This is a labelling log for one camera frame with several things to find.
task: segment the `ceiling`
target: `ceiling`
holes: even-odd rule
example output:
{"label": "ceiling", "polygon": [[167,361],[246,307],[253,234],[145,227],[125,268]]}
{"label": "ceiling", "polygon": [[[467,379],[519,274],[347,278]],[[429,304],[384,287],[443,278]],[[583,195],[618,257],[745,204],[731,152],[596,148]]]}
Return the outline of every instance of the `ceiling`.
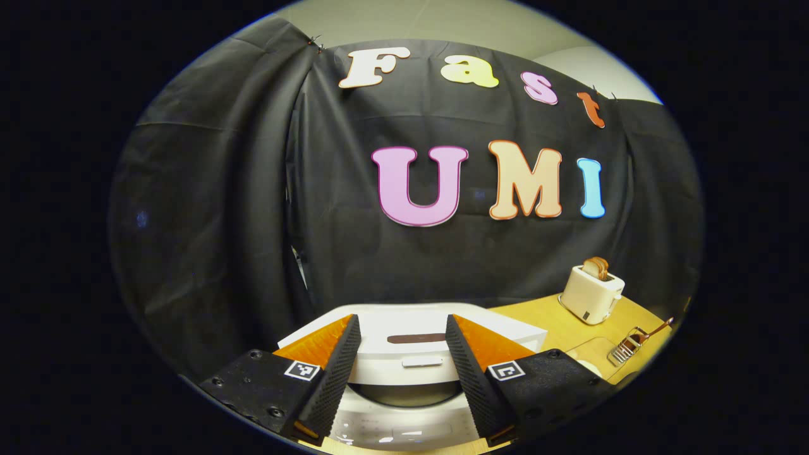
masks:
{"label": "ceiling", "polygon": [[302,0],[276,12],[334,47],[413,38],[479,45],[528,60],[594,45],[531,7],[507,0]]}

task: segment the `white toaster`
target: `white toaster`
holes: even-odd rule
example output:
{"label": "white toaster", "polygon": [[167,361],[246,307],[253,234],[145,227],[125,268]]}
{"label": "white toaster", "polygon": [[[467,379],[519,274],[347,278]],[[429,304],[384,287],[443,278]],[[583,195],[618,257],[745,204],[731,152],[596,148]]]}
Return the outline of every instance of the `white toaster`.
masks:
{"label": "white toaster", "polygon": [[607,273],[607,279],[600,279],[575,266],[570,271],[565,290],[559,295],[559,303],[589,325],[604,322],[621,298],[624,280]]}

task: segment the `black fabric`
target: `black fabric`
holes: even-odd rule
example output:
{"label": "black fabric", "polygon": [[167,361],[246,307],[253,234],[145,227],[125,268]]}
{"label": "black fabric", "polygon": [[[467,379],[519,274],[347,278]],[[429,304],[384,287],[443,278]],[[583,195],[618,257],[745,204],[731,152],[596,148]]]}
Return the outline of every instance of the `black fabric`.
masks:
{"label": "black fabric", "polygon": [[[594,255],[659,316],[683,306],[704,221],[693,161],[664,107],[609,100],[470,45],[388,40],[318,53],[307,42],[273,16],[236,33],[164,88],[123,151],[110,201],[113,264],[133,316],[179,372],[199,381],[344,304],[491,307],[546,296]],[[349,52],[392,46],[411,57],[381,84],[337,86]],[[500,84],[446,80],[440,69],[452,54],[485,59]],[[523,71],[548,78],[559,103],[530,99]],[[599,103],[604,129],[578,91]],[[489,217],[498,170],[487,146],[499,139],[519,144],[531,166],[542,148],[561,152],[560,216]],[[439,145],[470,154],[455,216],[435,227],[393,222],[379,206],[371,153],[417,150],[410,197],[430,204],[438,175],[427,151]],[[579,212],[578,158],[602,165],[600,219]]]}

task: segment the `letter u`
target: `letter u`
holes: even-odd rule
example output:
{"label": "letter u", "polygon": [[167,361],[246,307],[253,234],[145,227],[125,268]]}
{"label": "letter u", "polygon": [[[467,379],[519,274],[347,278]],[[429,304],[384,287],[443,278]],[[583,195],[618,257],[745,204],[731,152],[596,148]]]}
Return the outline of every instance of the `letter u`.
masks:
{"label": "letter u", "polygon": [[380,148],[371,155],[379,166],[379,204],[388,218],[405,226],[428,227],[447,221],[458,210],[460,164],[469,157],[461,147],[433,147],[438,163],[438,197],[428,206],[410,201],[410,163],[417,152],[409,147]]}

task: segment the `table surface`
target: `table surface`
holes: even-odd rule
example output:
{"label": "table surface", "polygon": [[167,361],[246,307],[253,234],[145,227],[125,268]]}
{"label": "table surface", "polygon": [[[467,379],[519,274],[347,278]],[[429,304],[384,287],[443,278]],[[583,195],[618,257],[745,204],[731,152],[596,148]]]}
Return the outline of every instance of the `table surface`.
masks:
{"label": "table surface", "polygon": [[[663,321],[650,313],[649,310],[634,303],[626,297],[616,302],[612,314],[606,321],[597,325],[588,325],[579,320],[573,313],[563,307],[557,299],[559,295],[543,297],[537,300],[529,300],[519,304],[506,305],[502,307],[490,308],[490,311],[511,317],[517,321],[522,321],[535,325],[548,331],[541,350],[559,349],[570,352],[576,357],[587,357],[587,354],[598,351],[611,343],[613,346],[621,342],[630,330],[640,327],[646,332],[659,327]],[[617,384],[621,379],[631,372],[640,371],[654,356],[671,335],[671,327],[666,327],[655,336],[649,338],[643,344],[642,349],[627,360],[624,365],[614,373],[607,373],[607,382]],[[392,455],[413,452],[388,452],[382,450],[363,449],[342,444],[331,438],[325,438],[322,447],[315,447],[306,443],[301,443],[321,452],[333,455]],[[490,450],[508,445],[508,443],[490,448],[484,439],[474,440],[466,444],[455,445],[443,449],[428,450],[419,452],[424,455],[478,455]]]}

